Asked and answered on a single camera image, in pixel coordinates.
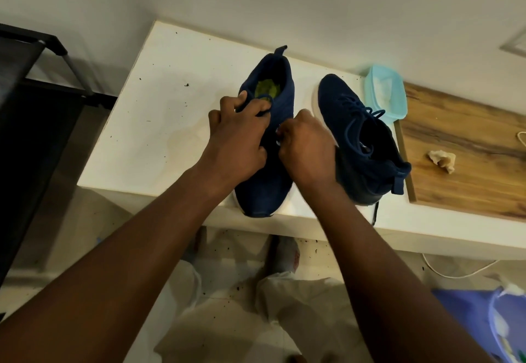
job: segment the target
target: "floor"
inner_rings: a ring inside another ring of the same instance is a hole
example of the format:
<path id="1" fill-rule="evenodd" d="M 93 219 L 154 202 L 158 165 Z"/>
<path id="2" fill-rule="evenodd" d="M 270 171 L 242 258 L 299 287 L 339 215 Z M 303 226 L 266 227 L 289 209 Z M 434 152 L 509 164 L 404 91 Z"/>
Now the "floor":
<path id="1" fill-rule="evenodd" d="M 43 286 L 130 217 L 98 194 L 76 187 L 108 111 L 86 107 L 62 155 L 38 213 L 3 286 L 0 313 L 8 316 Z M 302 279 L 341 279 L 326 242 L 299 239 Z M 201 274 L 202 295 L 197 306 L 184 314 L 158 345 L 164 362 L 284 361 L 297 352 L 293 340 L 280 327 L 265 323 L 253 308 L 255 278 L 263 266 L 268 237 L 243 231 L 208 228 L 195 268 Z M 399 256 L 426 285 L 441 288 L 494 289 L 499 273 L 526 288 L 526 262 L 502 261 L 487 271 L 461 280 L 432 273 L 417 253 Z M 429 256 L 437 270 L 463 275 L 486 262 Z"/>

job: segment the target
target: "sneaker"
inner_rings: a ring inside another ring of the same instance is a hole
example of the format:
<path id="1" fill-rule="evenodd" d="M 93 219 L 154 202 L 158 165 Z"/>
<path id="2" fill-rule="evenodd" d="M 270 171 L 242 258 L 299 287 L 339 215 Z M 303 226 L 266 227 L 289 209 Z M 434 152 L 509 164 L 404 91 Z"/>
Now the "sneaker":
<path id="1" fill-rule="evenodd" d="M 276 136 L 279 125 L 294 115 L 294 82 L 289 61 L 283 56 L 286 48 L 279 47 L 273 54 L 267 54 L 239 89 L 239 92 L 247 91 L 247 99 L 238 112 L 255 98 L 271 102 L 270 125 L 260 143 L 267 151 L 265 167 L 234 189 L 239 207 L 253 218 L 271 216 L 283 203 L 293 183 L 278 157 Z"/>
<path id="2" fill-rule="evenodd" d="M 372 205 L 391 191 L 404 194 L 404 179 L 411 164 L 398 153 L 391 130 L 347 84 L 326 75 L 318 88 L 318 105 L 325 123 L 338 142 L 336 177 L 359 205 Z"/>

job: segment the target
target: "plastic container lid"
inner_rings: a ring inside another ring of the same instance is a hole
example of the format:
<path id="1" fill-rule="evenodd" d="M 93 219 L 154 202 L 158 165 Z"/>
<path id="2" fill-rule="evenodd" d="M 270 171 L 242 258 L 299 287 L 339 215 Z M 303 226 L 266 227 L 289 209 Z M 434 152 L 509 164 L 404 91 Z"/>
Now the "plastic container lid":
<path id="1" fill-rule="evenodd" d="M 407 115 L 407 96 L 404 81 L 394 70 L 373 65 L 364 81 L 365 103 L 373 111 L 385 110 L 380 118 L 385 123 L 403 119 Z"/>

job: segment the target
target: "person's right hand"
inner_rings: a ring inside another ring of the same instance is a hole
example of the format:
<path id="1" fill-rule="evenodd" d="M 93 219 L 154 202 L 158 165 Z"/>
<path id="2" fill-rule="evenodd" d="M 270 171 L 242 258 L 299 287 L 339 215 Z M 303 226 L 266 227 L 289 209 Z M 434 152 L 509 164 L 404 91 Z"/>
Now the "person's right hand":
<path id="1" fill-rule="evenodd" d="M 309 110 L 278 128 L 279 158 L 299 190 L 336 182 L 335 142 Z"/>

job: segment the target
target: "shoe insole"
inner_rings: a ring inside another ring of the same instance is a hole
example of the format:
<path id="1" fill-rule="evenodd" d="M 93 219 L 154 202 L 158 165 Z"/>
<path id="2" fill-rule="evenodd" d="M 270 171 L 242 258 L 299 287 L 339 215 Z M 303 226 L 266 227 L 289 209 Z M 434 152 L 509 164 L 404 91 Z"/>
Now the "shoe insole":
<path id="1" fill-rule="evenodd" d="M 274 83 L 272 79 L 265 79 L 264 81 L 258 82 L 254 96 L 256 98 L 259 98 L 260 96 L 270 96 L 274 99 L 279 96 L 280 93 L 281 87 L 279 84 Z"/>

